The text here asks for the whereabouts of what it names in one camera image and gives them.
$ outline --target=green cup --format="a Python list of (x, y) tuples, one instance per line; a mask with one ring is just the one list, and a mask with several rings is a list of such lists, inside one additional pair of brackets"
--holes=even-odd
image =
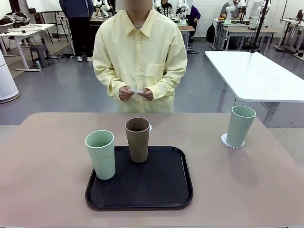
[(229, 146), (241, 147), (248, 130), (256, 116), (256, 112), (245, 106), (234, 106), (228, 127), (226, 142)]
[(96, 175), (107, 180), (115, 174), (114, 135), (112, 132), (100, 130), (90, 133), (85, 138)]

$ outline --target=shirt collar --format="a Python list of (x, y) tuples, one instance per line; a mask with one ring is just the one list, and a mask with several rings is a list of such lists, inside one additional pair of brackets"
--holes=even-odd
[[(134, 25), (132, 24), (127, 12), (124, 10), (123, 11), (123, 22), (124, 22), (124, 29), (125, 29), (125, 32), (127, 35), (130, 34), (130, 32), (133, 31), (133, 29), (136, 29), (134, 27)], [(153, 20), (154, 20), (154, 10), (151, 10), (148, 17), (147, 17), (147, 20), (145, 21), (144, 25), (142, 26), (141, 28), (141, 32), (147, 36), (147, 37), (150, 37), (150, 34), (151, 34), (151, 30), (152, 30), (152, 25), (153, 25)]]

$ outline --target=stool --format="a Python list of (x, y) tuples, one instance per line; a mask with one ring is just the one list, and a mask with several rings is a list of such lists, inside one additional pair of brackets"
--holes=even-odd
[[(51, 54), (48, 51), (48, 48), (46, 45), (34, 45), (30, 48), (30, 55), (32, 56), (33, 65), (36, 64), (36, 61), (40, 61), (40, 65), (42, 68), (46, 68), (48, 64), (54, 64)], [(33, 58), (33, 52), (37, 52), (38, 58)]]

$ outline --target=yellow shirt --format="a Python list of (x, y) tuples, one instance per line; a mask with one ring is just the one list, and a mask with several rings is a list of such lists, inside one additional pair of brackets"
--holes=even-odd
[[(119, 112), (173, 112), (174, 89), (184, 76), (187, 54), (175, 23), (151, 10), (137, 31), (125, 10), (104, 22), (95, 37), (93, 66), (108, 95), (118, 103)], [(148, 88), (153, 100), (134, 94), (120, 101), (122, 86)]]

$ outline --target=brown cup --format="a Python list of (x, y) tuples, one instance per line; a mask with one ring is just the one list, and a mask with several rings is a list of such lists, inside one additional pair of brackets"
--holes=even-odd
[(125, 132), (129, 143), (130, 157), (135, 163), (148, 158), (150, 123), (144, 118), (133, 118), (125, 123)]

